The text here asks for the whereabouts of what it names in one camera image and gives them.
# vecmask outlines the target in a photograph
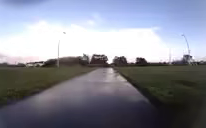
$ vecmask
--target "house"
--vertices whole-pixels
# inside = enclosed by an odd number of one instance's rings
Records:
[[[45,64],[44,61],[29,62],[29,63],[26,63],[26,67],[42,67],[44,64]]]

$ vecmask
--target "lamp post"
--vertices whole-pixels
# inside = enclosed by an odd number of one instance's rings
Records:
[[[58,59],[57,59],[57,67],[59,68],[59,46],[60,46],[60,39],[58,42]]]
[[[185,38],[185,42],[186,42],[187,48],[188,48],[188,55],[190,55],[190,48],[189,48],[188,40],[187,40],[187,38],[186,38],[186,36],[184,34],[182,34],[182,36]]]

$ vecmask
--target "grass verge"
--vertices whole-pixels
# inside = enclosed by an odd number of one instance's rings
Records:
[[[116,68],[160,110],[171,127],[206,126],[206,66]]]
[[[0,106],[38,93],[93,68],[0,68]]]

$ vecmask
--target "road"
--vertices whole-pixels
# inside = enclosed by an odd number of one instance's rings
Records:
[[[153,105],[100,68],[0,109],[0,128],[158,128]]]

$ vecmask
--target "cloud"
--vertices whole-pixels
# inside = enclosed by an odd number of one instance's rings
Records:
[[[64,26],[39,21],[28,25],[23,33],[0,39],[0,53],[55,58],[60,39],[60,56],[99,53],[106,54],[110,60],[116,55],[127,56],[130,61],[137,56],[149,61],[167,60],[169,50],[156,31],[155,28],[98,31],[75,24]]]
[[[103,18],[99,13],[92,13],[89,20],[86,21],[86,24],[89,26],[96,26],[103,22]]]
[[[8,62],[8,63],[24,62],[25,63],[25,62],[35,61],[35,60],[38,60],[38,59],[39,59],[38,57],[7,56],[5,54],[0,53],[0,62]]]
[[[94,20],[88,20],[87,24],[93,26],[96,24],[96,22]]]

